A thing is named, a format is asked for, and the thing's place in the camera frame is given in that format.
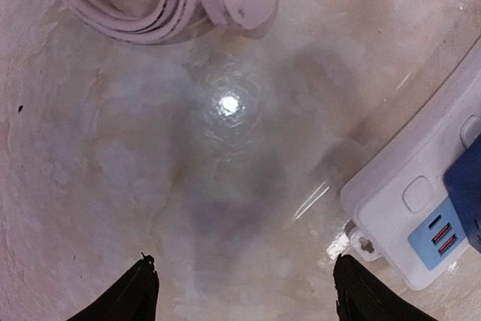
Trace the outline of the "white multicolour power strip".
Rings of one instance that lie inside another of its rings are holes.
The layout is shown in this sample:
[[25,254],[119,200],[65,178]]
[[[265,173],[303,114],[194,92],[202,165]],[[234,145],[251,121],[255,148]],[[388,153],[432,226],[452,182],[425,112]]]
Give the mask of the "white multicolour power strip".
[[480,45],[384,148],[342,188],[346,235],[366,261],[384,258],[414,290],[468,248],[444,183],[480,138]]

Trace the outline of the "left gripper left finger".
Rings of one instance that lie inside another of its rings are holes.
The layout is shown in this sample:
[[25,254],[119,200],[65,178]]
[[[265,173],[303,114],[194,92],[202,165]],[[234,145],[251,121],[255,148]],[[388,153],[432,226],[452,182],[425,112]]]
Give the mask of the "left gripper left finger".
[[93,303],[74,315],[76,320],[154,321],[159,295],[154,258],[142,255]]

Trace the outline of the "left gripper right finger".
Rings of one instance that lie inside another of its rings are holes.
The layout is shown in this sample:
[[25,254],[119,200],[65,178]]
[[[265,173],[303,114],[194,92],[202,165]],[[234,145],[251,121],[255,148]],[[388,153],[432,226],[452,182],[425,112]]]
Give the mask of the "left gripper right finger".
[[351,255],[333,270],[340,320],[427,320],[428,315],[390,290]]

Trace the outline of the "dark blue cube socket adapter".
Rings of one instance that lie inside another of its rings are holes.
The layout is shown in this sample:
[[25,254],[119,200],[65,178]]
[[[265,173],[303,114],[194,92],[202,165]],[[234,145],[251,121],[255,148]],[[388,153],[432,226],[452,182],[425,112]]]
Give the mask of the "dark blue cube socket adapter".
[[469,244],[480,253],[480,139],[451,165],[443,181]]

